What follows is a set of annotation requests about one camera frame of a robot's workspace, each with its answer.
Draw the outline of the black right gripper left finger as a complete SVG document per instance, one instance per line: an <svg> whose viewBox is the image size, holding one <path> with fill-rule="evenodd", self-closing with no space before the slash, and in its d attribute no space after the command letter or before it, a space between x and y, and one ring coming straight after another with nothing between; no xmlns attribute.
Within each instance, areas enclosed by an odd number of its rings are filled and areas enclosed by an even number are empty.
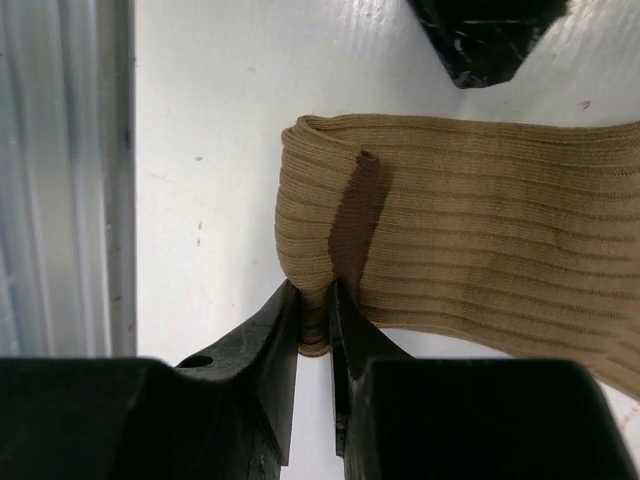
<svg viewBox="0 0 640 480"><path fill-rule="evenodd" d="M176 366L3 359L5 479L276 479L289 461L298 292Z"/></svg>

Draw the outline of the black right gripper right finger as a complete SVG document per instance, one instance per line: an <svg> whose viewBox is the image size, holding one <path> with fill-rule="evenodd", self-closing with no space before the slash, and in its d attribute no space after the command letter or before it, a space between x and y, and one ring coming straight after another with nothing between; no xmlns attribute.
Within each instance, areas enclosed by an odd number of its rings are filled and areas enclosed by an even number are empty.
<svg viewBox="0 0 640 480"><path fill-rule="evenodd" d="M606 398L558 359L417 359L328 290L336 451L349 479L626 479Z"/></svg>

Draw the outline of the tan ribbed sock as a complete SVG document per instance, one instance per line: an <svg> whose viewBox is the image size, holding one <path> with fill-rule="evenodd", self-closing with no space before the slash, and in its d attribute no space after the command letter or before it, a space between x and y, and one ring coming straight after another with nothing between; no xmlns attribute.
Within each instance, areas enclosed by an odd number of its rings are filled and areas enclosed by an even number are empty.
<svg viewBox="0 0 640 480"><path fill-rule="evenodd" d="M299 348L345 277L383 328L568 358L639 394L639 126L307 115L282 134L276 249Z"/></svg>

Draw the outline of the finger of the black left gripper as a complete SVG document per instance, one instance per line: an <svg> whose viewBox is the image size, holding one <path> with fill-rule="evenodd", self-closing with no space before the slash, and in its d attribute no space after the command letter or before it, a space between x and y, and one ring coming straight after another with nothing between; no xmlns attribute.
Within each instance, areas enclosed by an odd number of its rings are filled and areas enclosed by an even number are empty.
<svg viewBox="0 0 640 480"><path fill-rule="evenodd" d="M453 84L481 89L513 79L566 0L412 0L413 13Z"/></svg>

